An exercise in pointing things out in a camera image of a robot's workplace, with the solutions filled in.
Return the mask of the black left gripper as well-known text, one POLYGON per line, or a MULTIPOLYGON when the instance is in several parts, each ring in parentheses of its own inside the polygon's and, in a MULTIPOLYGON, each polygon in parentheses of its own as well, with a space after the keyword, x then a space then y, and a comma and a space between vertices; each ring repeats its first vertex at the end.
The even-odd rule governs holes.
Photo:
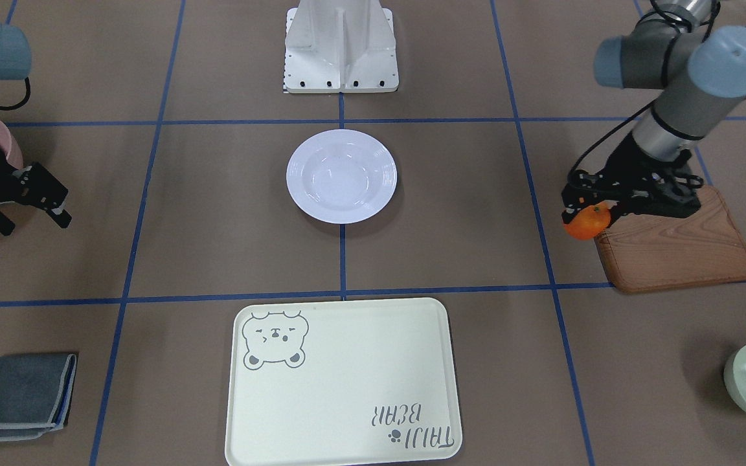
POLYGON ((572 170, 561 192, 563 224, 589 206, 614 203, 610 224, 630 214, 687 218, 701 209, 697 192, 705 183, 693 174, 692 150, 673 150, 672 161, 651 157, 633 135, 622 139, 599 172, 572 170))

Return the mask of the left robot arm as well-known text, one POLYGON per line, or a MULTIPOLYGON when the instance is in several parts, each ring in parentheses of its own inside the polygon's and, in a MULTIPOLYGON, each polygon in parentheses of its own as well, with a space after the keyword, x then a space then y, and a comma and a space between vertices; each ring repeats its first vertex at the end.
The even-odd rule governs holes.
POLYGON ((693 149, 746 100, 746 25, 714 28, 717 11, 716 1, 654 1, 628 35, 599 45, 598 85, 659 94, 601 170, 572 167, 563 223, 599 203, 613 203, 610 222, 630 214, 686 218, 701 208, 693 149))

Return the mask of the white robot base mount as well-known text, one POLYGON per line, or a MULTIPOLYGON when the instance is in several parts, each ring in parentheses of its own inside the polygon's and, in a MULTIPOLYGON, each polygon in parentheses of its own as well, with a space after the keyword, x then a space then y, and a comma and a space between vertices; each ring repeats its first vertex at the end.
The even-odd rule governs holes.
POLYGON ((285 15, 282 89, 391 93, 400 87, 394 15, 379 1, 301 1, 285 15))

